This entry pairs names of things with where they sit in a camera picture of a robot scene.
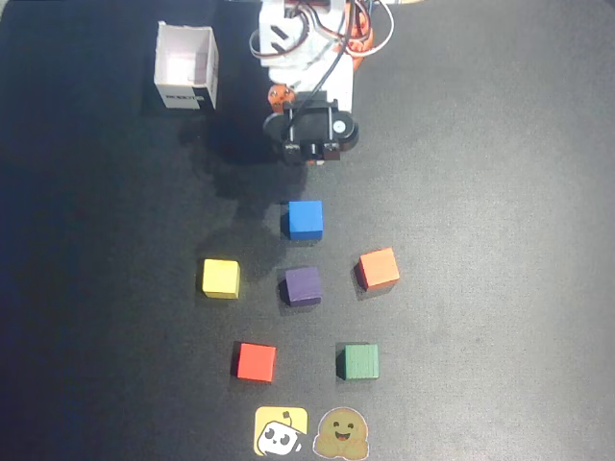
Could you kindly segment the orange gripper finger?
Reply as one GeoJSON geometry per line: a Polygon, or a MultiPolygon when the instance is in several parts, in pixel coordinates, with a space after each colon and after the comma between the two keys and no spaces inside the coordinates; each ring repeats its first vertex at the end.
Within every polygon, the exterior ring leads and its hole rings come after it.
{"type": "Polygon", "coordinates": [[[274,84],[269,88],[267,100],[274,113],[282,113],[286,104],[295,101],[295,92],[287,85],[274,84]]]}

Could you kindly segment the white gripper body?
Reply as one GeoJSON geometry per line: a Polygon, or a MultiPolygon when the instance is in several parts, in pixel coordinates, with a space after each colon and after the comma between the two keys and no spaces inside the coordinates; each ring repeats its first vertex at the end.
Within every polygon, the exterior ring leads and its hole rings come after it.
{"type": "MultiPolygon", "coordinates": [[[[268,75],[274,84],[289,86],[297,94],[308,94],[316,88],[332,62],[333,59],[295,67],[270,67],[268,75]]],[[[352,110],[354,74],[353,59],[342,57],[321,87],[327,101],[337,101],[340,110],[352,110]]]]}

